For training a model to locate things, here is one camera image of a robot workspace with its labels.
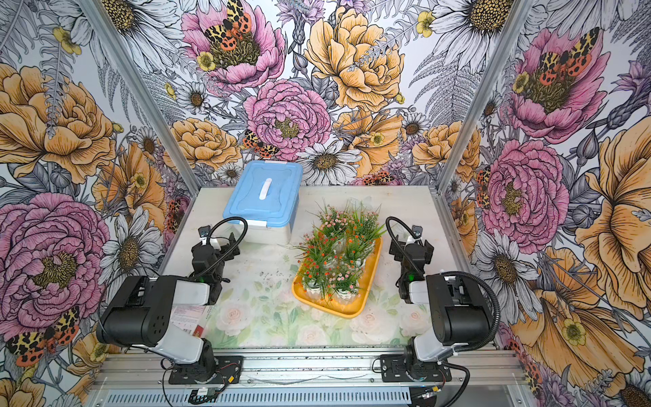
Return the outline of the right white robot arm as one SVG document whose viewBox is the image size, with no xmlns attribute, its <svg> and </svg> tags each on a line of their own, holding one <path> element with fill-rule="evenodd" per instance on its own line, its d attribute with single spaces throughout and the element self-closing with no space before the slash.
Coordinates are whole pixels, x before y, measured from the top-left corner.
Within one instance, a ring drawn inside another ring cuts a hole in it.
<svg viewBox="0 0 651 407">
<path fill-rule="evenodd" d="M 481 349 L 498 331 L 501 310 L 496 293 L 478 276 L 465 271 L 427 274 L 434 247 L 422 238 L 421 227 L 408 227 L 395 216 L 385 220 L 391 238 L 389 254 L 400 266 L 396 281 L 400 298 L 425 305 L 430 327 L 412 337 L 402 356 L 380 357 L 385 383 L 446 382 L 454 369 L 449 359 Z"/>
</svg>

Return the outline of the pink red potted gypsophila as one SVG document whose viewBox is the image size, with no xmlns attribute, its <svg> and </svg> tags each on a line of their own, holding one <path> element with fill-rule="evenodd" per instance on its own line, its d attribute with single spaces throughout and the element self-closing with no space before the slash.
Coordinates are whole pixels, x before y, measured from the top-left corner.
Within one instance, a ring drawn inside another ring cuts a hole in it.
<svg viewBox="0 0 651 407">
<path fill-rule="evenodd" d="M 300 252 L 298 260 L 301 265 L 301 284 L 311 300 L 324 300 L 328 295 L 332 275 L 337 267 L 336 242 L 334 237 L 328 237 L 321 230 L 315 229 L 297 247 Z"/>
</svg>

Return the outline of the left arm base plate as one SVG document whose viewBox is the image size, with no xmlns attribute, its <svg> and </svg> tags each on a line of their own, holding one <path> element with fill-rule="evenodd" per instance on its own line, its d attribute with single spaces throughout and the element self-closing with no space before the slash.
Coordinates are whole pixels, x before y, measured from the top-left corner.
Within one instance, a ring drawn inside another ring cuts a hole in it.
<svg viewBox="0 0 651 407">
<path fill-rule="evenodd" d="M 171 385 L 230 385 L 239 383 L 244 358 L 215 356 L 213 361 L 198 361 L 191 365 L 174 365 Z"/>
</svg>

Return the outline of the yellow plastic tray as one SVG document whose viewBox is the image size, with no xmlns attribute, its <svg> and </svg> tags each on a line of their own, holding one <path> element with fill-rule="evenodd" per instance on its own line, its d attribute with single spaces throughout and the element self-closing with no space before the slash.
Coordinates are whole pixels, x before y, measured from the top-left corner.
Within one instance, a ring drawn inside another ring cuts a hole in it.
<svg viewBox="0 0 651 407">
<path fill-rule="evenodd" d="M 381 257 L 382 239 L 375 241 L 372 253 L 366 258 L 358 279 L 357 293 L 333 291 L 322 294 L 320 290 L 310 290 L 303 285 L 303 267 L 295 276 L 292 284 L 293 296 L 304 305 L 321 312 L 344 319 L 353 319 L 360 315 L 371 294 L 376 271 Z"/>
</svg>

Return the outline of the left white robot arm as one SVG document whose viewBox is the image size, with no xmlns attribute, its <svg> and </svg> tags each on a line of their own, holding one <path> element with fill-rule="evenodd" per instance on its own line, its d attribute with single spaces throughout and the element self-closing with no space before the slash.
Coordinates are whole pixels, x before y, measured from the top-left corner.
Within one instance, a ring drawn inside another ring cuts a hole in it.
<svg viewBox="0 0 651 407">
<path fill-rule="evenodd" d="M 233 216 L 210 228 L 192 247 L 189 276 L 164 275 L 151 281 L 129 276 L 99 319 L 98 340 L 122 348 L 140 347 L 172 362 L 182 380 L 207 383 L 217 374 L 217 360 L 207 339 L 194 337 L 171 322 L 176 306 L 215 305 L 223 285 L 225 263 L 240 254 L 248 222 Z"/>
</svg>

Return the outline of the orange flower potted plant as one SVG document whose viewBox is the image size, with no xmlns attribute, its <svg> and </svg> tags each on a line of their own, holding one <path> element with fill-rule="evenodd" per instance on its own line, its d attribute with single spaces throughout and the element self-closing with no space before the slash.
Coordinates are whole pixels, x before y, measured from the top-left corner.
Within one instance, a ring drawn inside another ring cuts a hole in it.
<svg viewBox="0 0 651 407">
<path fill-rule="evenodd" d="M 359 298 L 362 291 L 361 278 L 371 254 L 372 252 L 366 257 L 355 257 L 345 250 L 334 252 L 334 266 L 328 275 L 325 299 L 339 305 L 351 305 Z"/>
<path fill-rule="evenodd" d="M 373 251 L 376 240 L 386 232 L 384 225 L 380 222 L 379 212 L 359 206 L 352 212 L 351 220 L 350 251 L 358 257 L 366 257 Z"/>
</svg>

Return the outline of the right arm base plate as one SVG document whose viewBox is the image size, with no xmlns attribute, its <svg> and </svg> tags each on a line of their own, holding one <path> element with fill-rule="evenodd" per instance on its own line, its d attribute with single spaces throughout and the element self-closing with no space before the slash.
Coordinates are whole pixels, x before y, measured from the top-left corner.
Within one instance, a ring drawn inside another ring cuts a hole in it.
<svg viewBox="0 0 651 407">
<path fill-rule="evenodd" d="M 415 360 L 404 354 L 383 354 L 379 361 L 385 383 L 443 383 L 452 379 L 446 366 Z"/>
</svg>

